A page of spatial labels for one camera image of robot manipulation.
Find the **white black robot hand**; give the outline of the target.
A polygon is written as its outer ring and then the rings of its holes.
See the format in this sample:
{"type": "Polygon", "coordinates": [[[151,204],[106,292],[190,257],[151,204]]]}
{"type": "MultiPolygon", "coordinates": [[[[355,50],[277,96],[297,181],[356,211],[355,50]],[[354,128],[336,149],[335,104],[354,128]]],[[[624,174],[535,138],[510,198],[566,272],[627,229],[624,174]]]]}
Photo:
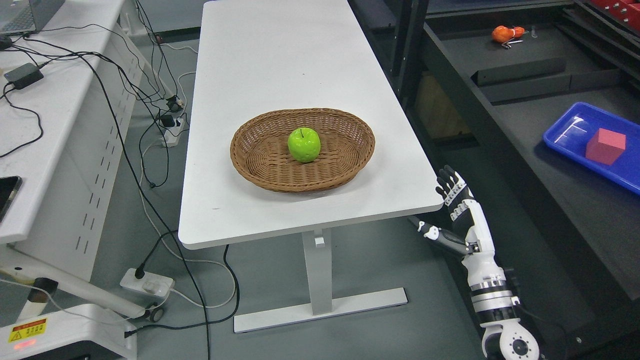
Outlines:
{"type": "Polygon", "coordinates": [[[460,258],[467,270],[470,287],[490,281],[506,281],[505,272],[496,264],[495,246],[482,205],[466,180],[449,165],[438,171],[436,192],[443,198],[452,230],[409,216],[423,238],[460,258]]]}

